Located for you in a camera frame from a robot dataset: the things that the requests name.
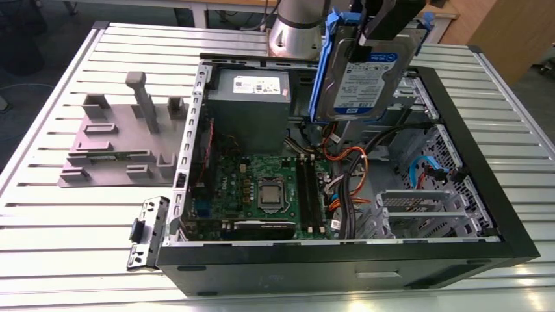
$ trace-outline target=green motherboard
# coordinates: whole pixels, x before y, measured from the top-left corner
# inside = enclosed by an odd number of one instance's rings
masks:
[[[218,227],[210,220],[262,220],[295,223],[294,239],[325,239],[326,233],[303,227],[303,201],[299,198],[298,158],[281,156],[223,156],[216,165],[214,192],[195,196],[198,230],[202,241],[220,240]],[[314,161],[319,187],[330,173],[327,161]],[[318,209],[323,222],[323,196],[318,193]]]

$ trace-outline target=ram slot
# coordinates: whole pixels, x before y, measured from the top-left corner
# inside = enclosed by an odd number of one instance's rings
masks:
[[[302,229],[303,231],[311,231],[313,214],[309,206],[309,192],[307,192],[307,180],[306,180],[306,159],[297,159],[297,190],[299,198],[299,210],[302,212]]]
[[[323,233],[323,218],[322,218],[322,207],[321,207],[321,194],[319,194],[319,178],[317,176],[317,168],[314,166],[314,160],[306,162],[306,183],[309,193],[309,206],[311,208],[313,215],[313,229],[314,232]]]

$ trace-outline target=motherboard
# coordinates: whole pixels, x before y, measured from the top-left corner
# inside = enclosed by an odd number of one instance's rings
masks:
[[[321,189],[329,172],[329,161],[305,155],[222,156],[214,191],[196,188],[196,218],[187,219],[187,237],[199,241],[244,240],[252,235],[325,239]]]

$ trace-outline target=slotted aluminum table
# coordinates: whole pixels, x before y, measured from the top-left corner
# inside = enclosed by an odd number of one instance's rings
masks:
[[[131,70],[147,72],[154,102],[190,98],[202,51],[266,55],[267,37],[116,23],[91,31],[0,176],[0,307],[427,312],[555,307],[554,146],[482,54],[447,45],[425,46],[413,63],[438,69],[539,259],[434,291],[254,298],[186,298],[159,272],[127,273],[131,222],[143,200],[170,189],[56,186],[84,116],[79,106],[87,93],[107,94],[112,104],[135,103],[124,84]]]

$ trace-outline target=cpu socket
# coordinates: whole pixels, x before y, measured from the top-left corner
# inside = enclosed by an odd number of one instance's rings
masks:
[[[259,208],[269,214],[278,213],[285,208],[285,180],[281,177],[259,179]]]

